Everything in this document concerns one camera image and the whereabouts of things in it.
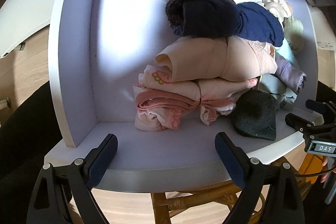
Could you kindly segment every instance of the dark gray fabric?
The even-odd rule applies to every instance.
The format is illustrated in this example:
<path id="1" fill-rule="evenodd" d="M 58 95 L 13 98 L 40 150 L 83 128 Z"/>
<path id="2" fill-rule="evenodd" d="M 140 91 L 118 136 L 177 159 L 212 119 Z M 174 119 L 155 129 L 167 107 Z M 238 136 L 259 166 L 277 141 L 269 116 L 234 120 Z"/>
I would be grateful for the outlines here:
<path id="1" fill-rule="evenodd" d="M 277 137 L 276 112 L 279 108 L 279 103 L 270 94 L 249 90 L 238 99 L 230 119 L 241 135 L 274 141 Z"/>

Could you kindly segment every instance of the pink towel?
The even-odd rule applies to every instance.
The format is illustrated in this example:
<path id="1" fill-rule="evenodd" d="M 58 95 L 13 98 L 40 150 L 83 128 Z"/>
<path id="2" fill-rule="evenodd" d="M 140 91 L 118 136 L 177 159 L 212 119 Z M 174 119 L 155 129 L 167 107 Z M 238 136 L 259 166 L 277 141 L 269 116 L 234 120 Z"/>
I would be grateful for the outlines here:
<path id="1" fill-rule="evenodd" d="M 200 107 L 200 118 L 210 125 L 219 115 L 228 115 L 238 98 L 257 84 L 256 79 L 229 82 L 201 79 L 170 82 L 171 73 L 148 65 L 133 86 L 137 116 L 135 126 L 144 131 L 178 129 L 181 116 Z"/>

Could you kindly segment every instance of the pink fabric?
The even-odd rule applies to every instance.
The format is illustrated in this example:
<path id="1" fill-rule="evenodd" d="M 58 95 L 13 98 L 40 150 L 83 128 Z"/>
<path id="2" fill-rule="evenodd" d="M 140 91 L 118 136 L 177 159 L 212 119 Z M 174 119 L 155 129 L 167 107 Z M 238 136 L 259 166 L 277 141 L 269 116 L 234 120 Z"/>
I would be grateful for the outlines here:
<path id="1" fill-rule="evenodd" d="M 178 129 L 180 118 L 200 108 L 206 125 L 219 115 L 228 115 L 238 98 L 257 84 L 256 79 L 229 82 L 224 79 L 201 79 L 198 83 L 171 83 L 171 73 L 148 65 L 133 86 L 137 116 L 135 126 L 144 131 Z"/>
<path id="2" fill-rule="evenodd" d="M 169 69 L 172 82 L 216 77 L 240 82 L 275 73 L 274 53 L 269 43 L 237 36 L 181 37 L 158 54 L 154 62 Z"/>

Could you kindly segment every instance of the cartoon print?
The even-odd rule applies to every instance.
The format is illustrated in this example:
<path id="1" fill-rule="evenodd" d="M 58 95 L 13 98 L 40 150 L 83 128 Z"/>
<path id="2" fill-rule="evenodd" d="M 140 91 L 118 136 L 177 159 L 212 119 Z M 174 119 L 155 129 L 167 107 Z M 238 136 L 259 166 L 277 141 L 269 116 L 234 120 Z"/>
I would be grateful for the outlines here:
<path id="1" fill-rule="evenodd" d="M 170 83 L 170 75 L 164 71 L 158 70 L 157 72 L 152 73 L 152 76 L 160 85 Z"/>

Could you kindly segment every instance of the navy blue fabric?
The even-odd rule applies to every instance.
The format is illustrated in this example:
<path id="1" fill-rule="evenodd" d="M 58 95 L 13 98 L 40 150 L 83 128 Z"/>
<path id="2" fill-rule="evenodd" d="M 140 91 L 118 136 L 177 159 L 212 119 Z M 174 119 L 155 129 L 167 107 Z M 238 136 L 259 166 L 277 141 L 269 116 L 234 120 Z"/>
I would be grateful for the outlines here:
<path id="1" fill-rule="evenodd" d="M 279 20 L 254 2 L 233 4 L 228 0 L 186 0 L 181 24 L 172 26 L 183 37 L 230 37 L 269 42 L 280 47 L 285 38 Z"/>
<path id="2" fill-rule="evenodd" d="M 240 25 L 236 36 L 252 41 L 268 42 L 280 47 L 285 38 L 279 20 L 267 9 L 255 2 L 237 4 Z"/>

